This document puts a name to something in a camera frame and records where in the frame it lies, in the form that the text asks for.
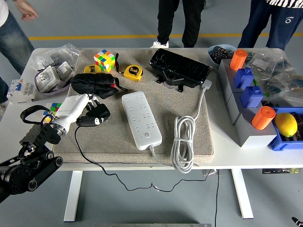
yellow floor line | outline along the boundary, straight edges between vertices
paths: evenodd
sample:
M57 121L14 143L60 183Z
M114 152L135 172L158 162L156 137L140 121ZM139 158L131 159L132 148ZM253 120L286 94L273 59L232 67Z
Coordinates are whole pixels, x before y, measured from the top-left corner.
M241 33L229 34L199 34L199 37L241 37ZM260 36L269 36L269 33L262 33ZM303 33L295 33L294 36L303 36ZM182 34L171 34L171 38L181 38ZM77 36L37 36L29 37L29 40L64 40L64 39L142 39L157 38L157 35L77 35Z

white sneaker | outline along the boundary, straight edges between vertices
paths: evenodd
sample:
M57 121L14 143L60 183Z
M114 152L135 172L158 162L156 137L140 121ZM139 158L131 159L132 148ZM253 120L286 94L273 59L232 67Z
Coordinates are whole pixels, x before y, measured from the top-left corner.
M162 45L160 42L158 42L158 40L153 42L153 44L151 46L151 48L168 48L168 47L169 47L169 42L168 41L167 41L166 44Z
M9 104L9 100L0 104L0 116L4 115L4 112L6 110L6 107L8 107L8 104Z

yellow tape measure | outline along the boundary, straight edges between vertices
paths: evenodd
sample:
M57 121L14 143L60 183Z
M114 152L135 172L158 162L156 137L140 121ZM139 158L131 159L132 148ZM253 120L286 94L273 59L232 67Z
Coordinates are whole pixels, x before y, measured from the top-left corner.
M143 75L143 70L139 65L130 65L125 69L123 75L133 81L139 81Z
M116 70L119 73L123 73L123 76L125 78L131 79L133 81L139 81L142 78L143 70L139 65L129 65L124 72L119 71L119 63L118 63L118 56L119 54L116 54L115 61L116 61Z
M84 72L83 73L98 73L101 72L101 67L98 65L88 65L84 68Z

orange cup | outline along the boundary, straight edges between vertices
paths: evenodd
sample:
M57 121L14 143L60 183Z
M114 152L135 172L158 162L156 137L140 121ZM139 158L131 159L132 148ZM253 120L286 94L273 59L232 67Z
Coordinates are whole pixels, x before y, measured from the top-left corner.
M235 71L237 71L238 69L242 69L246 57L247 52L245 50L236 50L229 67Z
M258 130L265 129L276 116L276 112L269 106L263 106L251 120L252 126Z

small colorful block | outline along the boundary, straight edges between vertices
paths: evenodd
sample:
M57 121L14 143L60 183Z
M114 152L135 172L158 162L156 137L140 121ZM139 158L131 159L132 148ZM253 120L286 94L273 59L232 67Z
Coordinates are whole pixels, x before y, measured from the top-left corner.
M46 108L50 109L54 115L56 115L57 111L59 110L59 107L61 106L62 103L47 103L46 104ZM43 112L43 116L46 116L48 114L47 111L44 111ZM46 122L50 122L51 121L51 118L50 117L47 117L46 119Z
M100 66L103 71L110 72L115 66L115 56L107 50L102 50L94 56L96 65Z

